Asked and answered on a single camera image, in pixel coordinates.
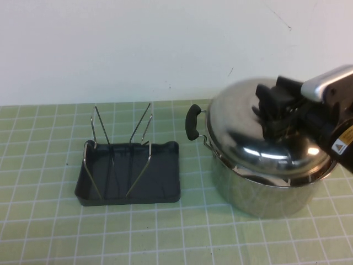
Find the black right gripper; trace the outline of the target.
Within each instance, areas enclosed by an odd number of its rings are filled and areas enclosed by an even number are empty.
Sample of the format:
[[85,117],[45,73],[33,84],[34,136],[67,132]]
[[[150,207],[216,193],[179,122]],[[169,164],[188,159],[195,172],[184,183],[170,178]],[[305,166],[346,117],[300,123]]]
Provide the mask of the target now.
[[301,95],[302,82],[278,76],[276,85],[256,87],[262,113],[282,113],[286,110],[288,133],[331,133],[331,107],[315,103]]

